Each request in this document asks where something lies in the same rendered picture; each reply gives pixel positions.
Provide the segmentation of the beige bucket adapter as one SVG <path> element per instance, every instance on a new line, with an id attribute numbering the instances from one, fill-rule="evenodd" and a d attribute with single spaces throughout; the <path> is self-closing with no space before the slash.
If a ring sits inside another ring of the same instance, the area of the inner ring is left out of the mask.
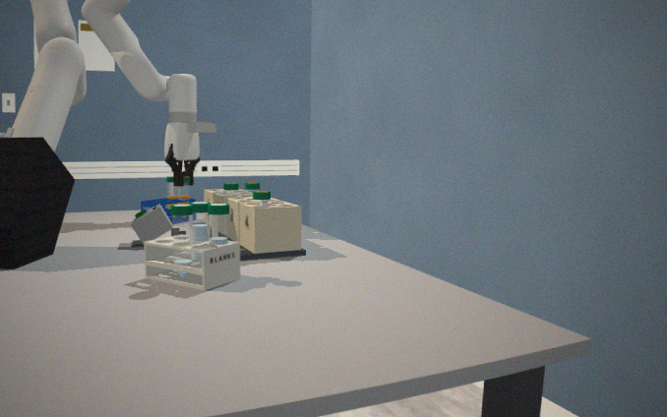
<path id="1" fill-rule="evenodd" d="M 221 190 L 204 190 L 204 201 L 208 202 L 208 203 L 211 203 L 211 204 L 214 204 L 214 194 L 224 193 L 223 191 L 224 191 L 223 189 L 221 189 Z M 246 193 L 246 191 L 239 189 L 238 193 Z"/>
<path id="2" fill-rule="evenodd" d="M 240 245 L 254 254 L 301 250 L 301 213 L 287 202 L 240 203 Z"/>
<path id="3" fill-rule="evenodd" d="M 231 240 L 235 242 L 240 242 L 239 203 L 253 203 L 253 202 L 254 202 L 253 197 L 226 198 L 226 203 L 230 204 L 230 214 L 228 215 L 228 238 L 230 238 Z M 281 202 L 281 201 L 271 198 L 270 202 Z"/>
<path id="4" fill-rule="evenodd" d="M 241 196 L 243 195 L 243 196 Z M 246 193 L 238 193 L 238 197 L 225 197 L 224 193 L 223 194 L 214 194 L 214 203 L 215 204 L 226 204 L 226 198 L 245 198 L 245 197 L 253 197 L 253 196 L 246 196 Z"/>

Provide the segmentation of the clear plastic tube rack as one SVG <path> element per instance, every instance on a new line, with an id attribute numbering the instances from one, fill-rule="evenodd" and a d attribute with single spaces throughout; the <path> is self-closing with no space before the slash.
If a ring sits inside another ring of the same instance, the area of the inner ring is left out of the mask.
<path id="1" fill-rule="evenodd" d="M 186 266 L 175 265 L 173 249 L 202 253 L 202 260 Z M 182 278 L 177 270 L 189 274 Z M 207 290 L 240 279 L 240 242 L 215 245 L 206 241 L 175 246 L 173 236 L 151 240 L 145 252 L 145 271 L 147 279 Z"/>

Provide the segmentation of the blue tube rack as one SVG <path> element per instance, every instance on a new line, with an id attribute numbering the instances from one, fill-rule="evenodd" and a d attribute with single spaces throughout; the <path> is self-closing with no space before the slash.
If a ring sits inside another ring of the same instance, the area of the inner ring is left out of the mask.
<path id="1" fill-rule="evenodd" d="M 160 200 L 161 200 L 161 201 L 160 201 Z M 164 201 L 164 200 L 166 200 L 166 201 Z M 158 205 L 158 204 L 161 204 L 161 206 L 162 206 L 163 209 L 165 210 L 165 205 L 176 204 L 176 203 L 183 203 L 183 202 L 190 202 L 190 203 L 192 203 L 192 202 L 195 202 L 195 201 L 196 201 L 196 199 L 178 200 L 178 199 L 167 199 L 167 198 L 165 198 L 165 199 L 158 199 L 158 200 L 143 201 L 141 211 L 142 211 L 143 209 L 145 209 L 145 210 L 149 210 L 149 209 L 155 207 L 155 206 Z M 168 203 L 168 202 L 169 202 L 169 203 Z M 172 215 L 170 214 L 170 209 L 167 208 L 167 209 L 166 209 L 166 213 L 167 213 L 167 216 L 169 217 L 169 219 L 170 219 L 171 222 L 172 222 L 172 217 L 171 217 Z"/>

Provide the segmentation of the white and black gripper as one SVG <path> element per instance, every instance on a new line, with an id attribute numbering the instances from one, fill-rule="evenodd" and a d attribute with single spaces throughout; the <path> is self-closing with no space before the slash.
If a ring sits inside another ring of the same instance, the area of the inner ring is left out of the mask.
<path id="1" fill-rule="evenodd" d="M 167 124 L 164 157 L 165 162 L 171 167 L 173 172 L 174 186 L 183 187 L 184 176 L 190 177 L 190 186 L 194 185 L 194 171 L 195 166 L 200 161 L 199 155 L 199 133 L 188 133 L 187 123 L 171 122 Z M 178 160 L 175 158 L 178 158 Z M 181 172 L 183 160 L 186 171 Z M 188 164 L 188 162 L 190 163 Z"/>

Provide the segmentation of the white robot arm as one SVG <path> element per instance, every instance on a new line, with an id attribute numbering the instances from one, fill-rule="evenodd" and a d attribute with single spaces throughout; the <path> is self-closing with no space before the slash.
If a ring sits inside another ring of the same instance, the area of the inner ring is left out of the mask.
<path id="1" fill-rule="evenodd" d="M 70 107 L 85 97 L 85 56 L 77 43 L 71 1 L 30 0 L 38 58 L 14 125 L 0 137 L 44 137 L 55 152 Z M 197 121 L 197 80 L 189 74 L 159 74 L 120 15 L 129 2 L 86 0 L 82 15 L 142 97 L 156 101 L 170 97 L 169 123 L 187 123 L 188 133 L 216 133 L 212 122 L 189 123 Z"/>

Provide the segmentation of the clear tube with green cap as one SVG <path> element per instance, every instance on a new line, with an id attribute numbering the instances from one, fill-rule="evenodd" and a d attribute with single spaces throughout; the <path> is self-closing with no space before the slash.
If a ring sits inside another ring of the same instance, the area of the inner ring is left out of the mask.
<path id="1" fill-rule="evenodd" d="M 173 245 L 193 245 L 193 205 L 172 205 Z M 193 263 L 193 252 L 174 249 L 174 264 L 186 266 Z M 189 272 L 178 271 L 182 278 Z"/>
<path id="2" fill-rule="evenodd" d="M 208 214 L 208 202 L 189 203 L 193 205 L 193 242 L 210 241 L 210 215 Z M 202 254 L 194 252 L 194 260 L 201 261 Z"/>
<path id="3" fill-rule="evenodd" d="M 210 215 L 210 244 L 227 244 L 229 204 L 209 204 L 208 214 Z"/>

